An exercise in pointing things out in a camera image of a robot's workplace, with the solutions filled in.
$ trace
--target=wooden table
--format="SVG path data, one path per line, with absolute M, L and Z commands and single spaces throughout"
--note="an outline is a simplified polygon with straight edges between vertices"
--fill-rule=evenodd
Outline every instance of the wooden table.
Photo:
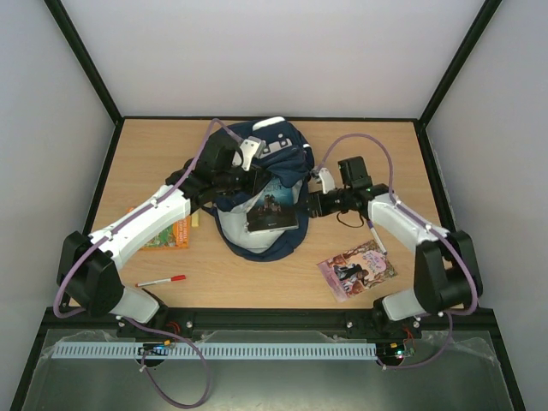
M 116 221 L 131 206 L 149 198 L 164 179 L 196 153 L 207 120 L 126 120 L 99 204 L 93 230 Z M 411 122 L 294 122 L 311 144 L 318 162 L 330 143 L 351 132 L 377 137 L 388 148 L 395 167 L 394 187 L 402 200 L 438 223 L 414 126 Z M 374 182 L 388 182 L 384 154 L 363 139 L 345 140 L 331 154 L 327 167 L 340 185 L 337 161 L 361 155 Z M 342 216 L 358 223 L 356 213 Z M 200 212 L 200 226 L 190 230 L 190 248 L 139 251 L 120 272 L 122 281 L 140 281 L 185 274 L 186 281 L 150 290 L 169 307 L 215 308 L 369 308 L 380 296 L 410 287 L 414 256 L 382 228 L 398 276 L 337 303 L 316 264 L 372 239 L 368 229 L 350 229 L 335 216 L 311 219 L 307 238 L 285 259 L 253 263 L 234 255 L 217 232 L 212 217 Z

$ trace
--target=gray floor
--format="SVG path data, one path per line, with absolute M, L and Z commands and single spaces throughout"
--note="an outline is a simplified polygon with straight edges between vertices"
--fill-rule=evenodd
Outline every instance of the gray floor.
M 89 336 L 101 339 L 98 334 Z M 51 336 L 49 344 L 59 337 Z M 406 361 L 427 358 L 442 338 L 440 333 L 425 333 L 418 341 L 418 354 Z M 231 333 L 217 334 L 211 340 L 332 342 L 315 333 Z M 511 410 L 488 334 L 460 332 L 455 333 L 455 340 L 437 361 L 417 370 L 383 372 L 370 361 L 210 361 L 214 388 L 209 401 L 199 409 Z M 194 360 L 166 361 L 153 373 L 164 390 L 180 402 L 195 402 L 205 384 L 201 365 Z M 46 349 L 24 409 L 174 408 L 161 400 L 133 360 L 52 360 Z

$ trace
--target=white backdrop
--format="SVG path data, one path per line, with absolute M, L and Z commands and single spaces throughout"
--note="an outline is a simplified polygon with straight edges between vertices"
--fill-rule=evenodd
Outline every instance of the white backdrop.
M 123 115 L 417 117 L 482 0 L 64 0 Z
M 82 229 L 114 126 L 44 2 L 0 2 L 0 409 L 9 409 L 64 238 Z
M 429 133 L 528 410 L 548 402 L 548 2 L 503 2 Z

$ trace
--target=white vent strip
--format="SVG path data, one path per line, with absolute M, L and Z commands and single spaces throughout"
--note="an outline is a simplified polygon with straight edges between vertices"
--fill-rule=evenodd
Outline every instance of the white vent strip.
M 375 344 L 252 344 L 198 343 L 208 360 L 376 360 Z M 142 343 L 132 342 L 58 342 L 54 359 L 112 359 L 140 358 Z M 198 355 L 188 346 L 177 344 L 172 349 L 161 348 L 146 358 L 166 360 L 197 360 Z

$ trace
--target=book cover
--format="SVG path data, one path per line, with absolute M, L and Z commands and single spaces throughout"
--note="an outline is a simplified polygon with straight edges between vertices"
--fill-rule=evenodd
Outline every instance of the book cover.
M 190 227 L 190 216 L 176 221 L 157 233 L 151 240 L 147 241 L 141 250 L 176 250 L 188 248 L 188 228 Z
M 322 261 L 318 268 L 339 302 L 397 275 L 373 240 Z
M 275 177 L 247 212 L 247 231 L 260 233 L 299 227 L 293 190 Z

